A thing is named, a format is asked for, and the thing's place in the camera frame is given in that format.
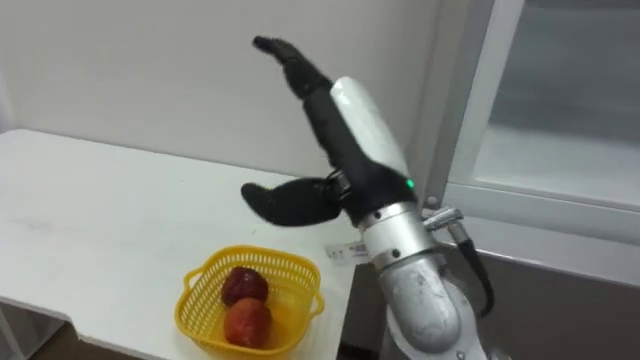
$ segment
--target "red apple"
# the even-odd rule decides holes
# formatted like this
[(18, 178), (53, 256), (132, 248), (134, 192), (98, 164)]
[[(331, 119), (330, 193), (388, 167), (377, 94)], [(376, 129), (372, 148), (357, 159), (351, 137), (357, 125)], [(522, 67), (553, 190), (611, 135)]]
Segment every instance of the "red apple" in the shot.
[(245, 267), (234, 267), (222, 285), (222, 302), (231, 306), (236, 301), (250, 297), (267, 301), (269, 284), (260, 273)]

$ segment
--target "robotic arm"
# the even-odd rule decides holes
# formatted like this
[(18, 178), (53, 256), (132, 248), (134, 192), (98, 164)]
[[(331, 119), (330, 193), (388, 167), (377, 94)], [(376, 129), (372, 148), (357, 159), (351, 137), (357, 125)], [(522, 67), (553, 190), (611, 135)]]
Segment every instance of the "robotic arm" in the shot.
[(391, 340), (382, 358), (487, 359), (476, 315), (464, 294), (442, 276), (434, 252), (441, 244), (431, 232), (447, 228), (485, 288), (481, 316), (488, 314), (493, 291), (460, 223), (461, 213), (441, 209), (421, 218), (402, 152), (360, 84), (348, 77), (329, 80), (286, 41), (256, 37), (253, 44), (282, 66), (335, 170), (326, 178), (296, 179), (274, 189), (245, 184), (245, 201), (278, 226), (313, 225), (347, 213), (360, 230), (388, 303)]

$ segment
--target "white wall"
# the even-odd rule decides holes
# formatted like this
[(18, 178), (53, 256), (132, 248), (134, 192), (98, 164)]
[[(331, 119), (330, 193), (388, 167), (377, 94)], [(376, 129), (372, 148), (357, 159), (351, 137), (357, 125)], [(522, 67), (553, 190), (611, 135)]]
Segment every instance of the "white wall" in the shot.
[(16, 127), (293, 174), (328, 168), (256, 34), (372, 92), (411, 141), (438, 0), (3, 0)]
[(0, 72), (0, 133), (15, 127), (8, 95), (8, 91), (4, 86), (2, 73)]

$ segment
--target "white table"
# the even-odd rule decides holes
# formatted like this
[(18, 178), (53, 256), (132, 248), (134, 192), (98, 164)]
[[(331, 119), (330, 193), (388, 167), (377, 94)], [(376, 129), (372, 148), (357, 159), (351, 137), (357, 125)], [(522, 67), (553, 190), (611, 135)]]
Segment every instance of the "white table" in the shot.
[(182, 278), (218, 249), (255, 244), (311, 259), (323, 314), (296, 359), (335, 359), (353, 267), (323, 244), (357, 232), (340, 218), (283, 229), (240, 186), (287, 176), (28, 130), (0, 135), (0, 301), (69, 320), (81, 340), (149, 359), (211, 359), (173, 320)]

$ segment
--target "black cable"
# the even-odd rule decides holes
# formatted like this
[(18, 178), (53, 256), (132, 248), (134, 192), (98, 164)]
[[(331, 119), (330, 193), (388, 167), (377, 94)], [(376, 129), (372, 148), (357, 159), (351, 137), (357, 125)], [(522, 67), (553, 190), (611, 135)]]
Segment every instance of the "black cable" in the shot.
[(478, 280), (480, 280), (480, 284), (482, 284), (482, 288), (484, 289), (484, 294), (486, 297), (486, 303), (482, 311), (480, 311), (480, 317), (483, 318), (493, 310), (496, 299), (495, 294), (493, 292), (493, 286), (491, 285), (491, 280), (489, 279), (489, 274), (487, 273), (487, 269), (485, 269), (482, 264), (482, 260), (480, 259), (480, 255), (478, 255), (478, 251), (476, 251), (476, 247), (473, 244), (471, 239), (467, 239), (458, 243), (458, 249), (462, 253), (464, 259), (469, 263), (471, 270), (476, 274)]

